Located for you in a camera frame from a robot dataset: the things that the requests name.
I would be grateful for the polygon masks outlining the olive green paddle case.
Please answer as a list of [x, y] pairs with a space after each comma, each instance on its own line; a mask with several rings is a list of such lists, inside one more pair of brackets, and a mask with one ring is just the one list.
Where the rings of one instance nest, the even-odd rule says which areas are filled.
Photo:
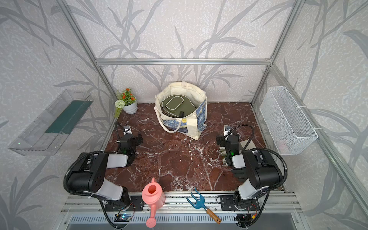
[[162, 112], [174, 118], [184, 118], [194, 111], [196, 107], [191, 100], [184, 95], [172, 95], [161, 102]]

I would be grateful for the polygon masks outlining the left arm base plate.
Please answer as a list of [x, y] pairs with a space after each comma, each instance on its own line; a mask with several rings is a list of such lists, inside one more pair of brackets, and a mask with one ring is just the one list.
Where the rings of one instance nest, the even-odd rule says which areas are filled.
[[142, 196], [140, 195], [130, 195], [130, 201], [122, 202], [122, 201], [107, 201], [104, 208], [107, 212], [117, 212], [119, 210], [123, 211], [143, 211], [144, 202]]

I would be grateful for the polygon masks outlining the cream canvas tote bag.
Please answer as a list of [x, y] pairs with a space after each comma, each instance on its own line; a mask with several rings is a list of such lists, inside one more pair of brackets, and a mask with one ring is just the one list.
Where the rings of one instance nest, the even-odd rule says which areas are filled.
[[[174, 117], [164, 113], [163, 102], [171, 97], [187, 98], [195, 108], [193, 112], [184, 117]], [[199, 87], [182, 82], [170, 83], [163, 91], [155, 96], [154, 111], [161, 127], [168, 133], [179, 132], [198, 140], [202, 131], [207, 127], [207, 95]]]

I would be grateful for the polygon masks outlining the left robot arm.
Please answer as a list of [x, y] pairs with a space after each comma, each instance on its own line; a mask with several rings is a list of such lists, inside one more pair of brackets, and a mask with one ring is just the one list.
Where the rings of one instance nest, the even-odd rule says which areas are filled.
[[105, 179], [105, 174], [107, 169], [131, 166], [137, 156], [136, 147], [142, 143], [141, 134], [135, 137], [126, 133], [118, 143], [117, 152], [81, 153], [64, 176], [64, 189], [70, 194], [94, 197], [100, 201], [129, 203], [127, 189]]

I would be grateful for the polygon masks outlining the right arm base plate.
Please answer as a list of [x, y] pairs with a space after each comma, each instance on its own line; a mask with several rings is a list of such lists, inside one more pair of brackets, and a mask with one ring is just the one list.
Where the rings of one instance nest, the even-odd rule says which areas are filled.
[[219, 195], [216, 202], [221, 205], [222, 211], [255, 211], [260, 210], [257, 199], [241, 199], [238, 195]]

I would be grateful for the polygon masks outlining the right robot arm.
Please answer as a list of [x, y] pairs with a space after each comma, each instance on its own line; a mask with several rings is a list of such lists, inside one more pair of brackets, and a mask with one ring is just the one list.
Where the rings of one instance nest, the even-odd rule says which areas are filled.
[[251, 140], [240, 142], [238, 135], [217, 137], [216, 143], [225, 149], [225, 162], [234, 175], [244, 180], [235, 190], [235, 201], [257, 199], [285, 183], [288, 167], [277, 152], [256, 148]]

